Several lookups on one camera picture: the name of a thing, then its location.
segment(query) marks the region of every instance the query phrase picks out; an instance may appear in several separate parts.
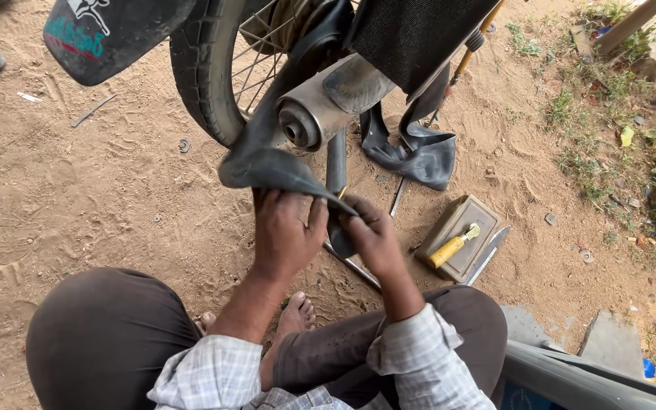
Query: dark trousers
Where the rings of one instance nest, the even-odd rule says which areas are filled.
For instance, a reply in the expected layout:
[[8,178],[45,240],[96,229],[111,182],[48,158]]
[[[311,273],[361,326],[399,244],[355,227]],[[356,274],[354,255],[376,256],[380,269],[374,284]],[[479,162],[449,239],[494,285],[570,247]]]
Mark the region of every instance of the dark trousers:
[[[457,354],[489,397],[505,358],[507,327],[497,303],[471,287],[425,294],[464,338]],[[288,335],[273,381],[291,393],[325,385],[358,408],[379,392],[396,406],[393,378],[365,364],[386,327],[383,310]],[[184,304],[159,280],[122,268],[97,268],[63,280],[29,325],[26,359],[44,410],[146,409],[146,398],[169,357],[193,347],[199,332]]]

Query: hand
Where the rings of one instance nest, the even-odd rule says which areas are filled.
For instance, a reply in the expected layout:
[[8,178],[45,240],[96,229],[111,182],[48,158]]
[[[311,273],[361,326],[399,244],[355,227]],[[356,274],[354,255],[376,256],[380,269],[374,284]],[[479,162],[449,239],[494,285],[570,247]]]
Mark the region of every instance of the hand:
[[399,251],[391,217],[360,196],[346,195],[344,200],[360,217],[342,214],[341,225],[353,239],[353,246],[371,273],[379,280],[406,274],[407,267]]
[[290,280],[307,266],[326,238],[328,207],[314,199],[307,227],[300,220],[302,193],[255,190],[254,267],[272,279]]

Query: sticker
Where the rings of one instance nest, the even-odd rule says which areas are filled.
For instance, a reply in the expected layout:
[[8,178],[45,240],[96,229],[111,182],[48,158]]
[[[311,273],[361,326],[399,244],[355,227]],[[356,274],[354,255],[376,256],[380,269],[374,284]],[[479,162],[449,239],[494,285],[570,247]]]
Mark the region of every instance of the sticker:
[[59,17],[55,21],[44,24],[44,38],[51,43],[77,54],[84,55],[90,60],[99,61],[103,53],[101,40],[105,38],[103,33],[89,36],[82,31],[82,27],[74,28],[74,23]]
[[67,0],[67,2],[78,20],[81,19],[82,16],[89,15],[96,19],[96,23],[101,27],[101,30],[103,30],[103,34],[106,36],[110,35],[110,29],[105,25],[103,17],[96,10],[96,6],[107,7],[110,5],[110,0]]

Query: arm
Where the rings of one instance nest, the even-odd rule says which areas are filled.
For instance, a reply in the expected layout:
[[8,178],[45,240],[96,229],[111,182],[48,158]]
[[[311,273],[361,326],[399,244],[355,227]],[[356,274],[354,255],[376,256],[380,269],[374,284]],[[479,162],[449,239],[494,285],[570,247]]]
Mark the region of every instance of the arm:
[[171,357],[148,393],[157,408],[241,408],[260,394],[260,345],[298,271],[321,249],[323,199],[300,220],[303,195],[255,192],[255,257],[242,284],[196,346]]
[[401,408],[494,408],[454,351],[462,339],[419,293],[409,275],[391,217],[356,196],[360,217],[343,217],[361,259],[381,284],[389,325],[369,349],[378,374],[394,374]]

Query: motorcycle tire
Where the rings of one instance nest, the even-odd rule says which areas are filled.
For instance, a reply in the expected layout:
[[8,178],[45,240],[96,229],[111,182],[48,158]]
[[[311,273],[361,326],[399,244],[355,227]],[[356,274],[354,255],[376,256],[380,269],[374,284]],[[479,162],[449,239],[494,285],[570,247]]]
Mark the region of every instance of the motorcycle tire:
[[246,124],[232,91],[232,51],[244,5],[255,1],[197,0],[170,36],[171,69],[184,106],[227,148]]

